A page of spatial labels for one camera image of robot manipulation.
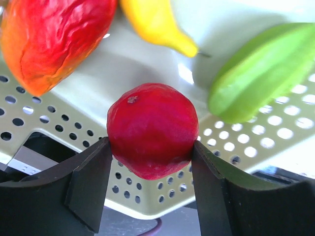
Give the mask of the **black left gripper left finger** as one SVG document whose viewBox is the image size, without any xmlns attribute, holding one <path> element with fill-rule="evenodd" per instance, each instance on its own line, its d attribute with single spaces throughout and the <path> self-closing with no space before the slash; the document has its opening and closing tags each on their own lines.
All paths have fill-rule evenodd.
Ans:
<svg viewBox="0 0 315 236">
<path fill-rule="evenodd" d="M 111 169 L 109 139 L 38 174 L 0 174 L 3 236 L 93 236 L 99 232 Z"/>
</svg>

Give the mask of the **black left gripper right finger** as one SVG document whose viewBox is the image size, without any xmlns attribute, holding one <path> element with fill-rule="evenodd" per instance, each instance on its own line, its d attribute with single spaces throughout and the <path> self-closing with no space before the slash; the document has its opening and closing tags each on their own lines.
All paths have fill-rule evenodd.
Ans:
<svg viewBox="0 0 315 236">
<path fill-rule="evenodd" d="M 250 175 L 194 143 L 192 175 L 203 236 L 312 236 L 315 182 Z"/>
</svg>

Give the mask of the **red pomegranate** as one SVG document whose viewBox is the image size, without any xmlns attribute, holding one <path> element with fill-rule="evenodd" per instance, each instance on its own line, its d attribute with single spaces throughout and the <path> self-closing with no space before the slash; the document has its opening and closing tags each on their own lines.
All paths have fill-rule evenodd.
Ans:
<svg viewBox="0 0 315 236">
<path fill-rule="evenodd" d="M 194 105 L 162 83 L 145 83 L 124 93 L 109 108 L 106 128 L 114 157 L 145 180 L 187 166 L 199 132 Z"/>
</svg>

